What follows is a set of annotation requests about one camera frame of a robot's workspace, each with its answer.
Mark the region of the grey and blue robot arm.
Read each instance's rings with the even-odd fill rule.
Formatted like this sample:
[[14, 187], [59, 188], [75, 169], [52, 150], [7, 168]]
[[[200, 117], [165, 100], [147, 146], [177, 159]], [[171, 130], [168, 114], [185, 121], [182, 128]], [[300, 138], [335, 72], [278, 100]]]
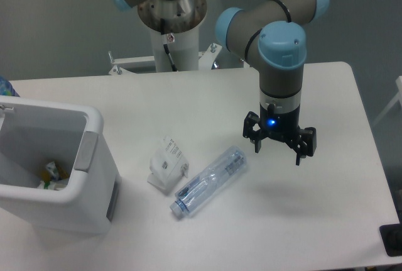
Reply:
[[[113, 0], [121, 10], [136, 8], [153, 37], [159, 72], [198, 69], [196, 31], [207, 12], [206, 0]], [[303, 25], [322, 16], [330, 0], [266, 0], [250, 11], [229, 8], [217, 19], [219, 44], [259, 72], [259, 113], [249, 112], [243, 136], [260, 150], [265, 138], [287, 144], [297, 159], [311, 157], [317, 147], [313, 127], [298, 124], [307, 57]]]

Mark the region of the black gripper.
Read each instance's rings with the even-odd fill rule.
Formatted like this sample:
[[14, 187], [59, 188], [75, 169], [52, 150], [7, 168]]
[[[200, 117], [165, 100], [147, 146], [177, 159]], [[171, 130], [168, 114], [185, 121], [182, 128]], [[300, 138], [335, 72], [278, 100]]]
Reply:
[[261, 142], [265, 138], [285, 142], [296, 153], [295, 164], [300, 165], [301, 159], [312, 157], [316, 150], [316, 128], [300, 128], [300, 106], [285, 114], [268, 115], [267, 109], [259, 106], [259, 116], [250, 111], [244, 119], [242, 135], [254, 145], [254, 151], [259, 153]]

